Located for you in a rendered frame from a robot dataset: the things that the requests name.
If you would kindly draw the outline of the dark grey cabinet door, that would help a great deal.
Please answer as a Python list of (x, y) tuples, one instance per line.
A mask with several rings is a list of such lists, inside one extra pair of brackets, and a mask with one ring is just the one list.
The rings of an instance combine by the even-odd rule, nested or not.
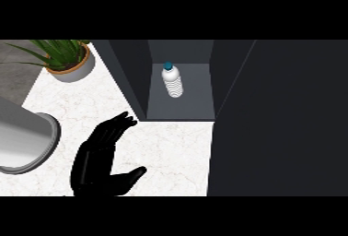
[(208, 195), (348, 195), (348, 41), (258, 41), (216, 116)]

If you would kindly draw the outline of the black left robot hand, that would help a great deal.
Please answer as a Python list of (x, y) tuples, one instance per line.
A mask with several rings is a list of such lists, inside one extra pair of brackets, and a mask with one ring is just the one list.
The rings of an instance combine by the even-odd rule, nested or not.
[(126, 112), (101, 122), (78, 147), (72, 170), (70, 188), (73, 196), (124, 195), (147, 172), (140, 166), (132, 171), (110, 174), (115, 143), (137, 121)]

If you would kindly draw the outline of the dark grey cabinet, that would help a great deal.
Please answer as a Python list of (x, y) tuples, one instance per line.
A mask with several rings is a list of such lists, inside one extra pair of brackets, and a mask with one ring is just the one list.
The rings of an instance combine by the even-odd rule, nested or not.
[(252, 40), (94, 40), (93, 45), (141, 121), (215, 121)]

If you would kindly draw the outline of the grey cylindrical container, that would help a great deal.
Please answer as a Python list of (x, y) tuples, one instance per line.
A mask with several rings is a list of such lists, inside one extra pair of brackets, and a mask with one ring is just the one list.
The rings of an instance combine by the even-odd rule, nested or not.
[(0, 97), (0, 172), (23, 174), (39, 167), (60, 141), (60, 123)]

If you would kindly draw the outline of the clear water bottle teal cap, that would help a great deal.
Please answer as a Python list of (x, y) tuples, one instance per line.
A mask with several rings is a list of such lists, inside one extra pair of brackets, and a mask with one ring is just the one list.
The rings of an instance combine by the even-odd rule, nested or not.
[(178, 68), (169, 62), (163, 63), (162, 79), (168, 96), (171, 98), (178, 98), (183, 95), (181, 74)]

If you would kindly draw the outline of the green potted plant grey pot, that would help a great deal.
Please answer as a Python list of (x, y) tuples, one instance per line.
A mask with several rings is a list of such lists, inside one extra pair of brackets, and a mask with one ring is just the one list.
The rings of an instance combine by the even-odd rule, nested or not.
[(9, 43), (9, 46), (31, 54), (41, 63), (32, 63), (63, 83), (82, 80), (96, 67), (96, 57), (88, 47), (88, 40), (31, 40), (44, 52), (39, 55), (28, 48)]

